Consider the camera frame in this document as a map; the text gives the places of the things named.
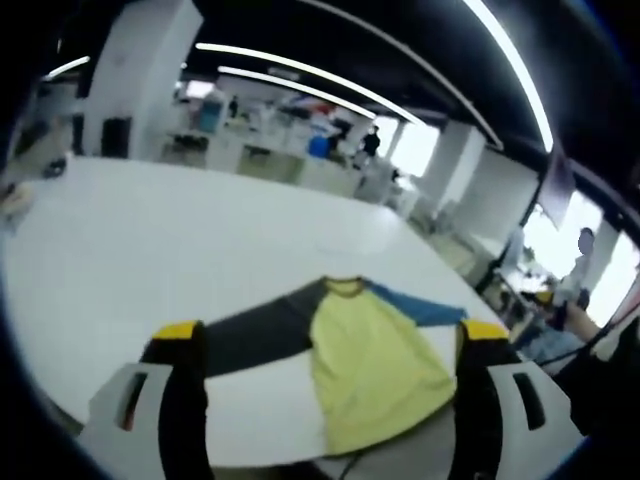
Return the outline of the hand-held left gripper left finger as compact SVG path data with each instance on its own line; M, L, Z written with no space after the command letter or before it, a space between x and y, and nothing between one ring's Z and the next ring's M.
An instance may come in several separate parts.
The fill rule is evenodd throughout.
M152 335L89 403L78 443L111 479L211 479L201 321Z

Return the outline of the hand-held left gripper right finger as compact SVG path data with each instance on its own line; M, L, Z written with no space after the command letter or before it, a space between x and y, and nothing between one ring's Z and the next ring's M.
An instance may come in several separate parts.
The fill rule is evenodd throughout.
M502 326L466 319L458 332L452 477L550 478L584 439L570 399Z

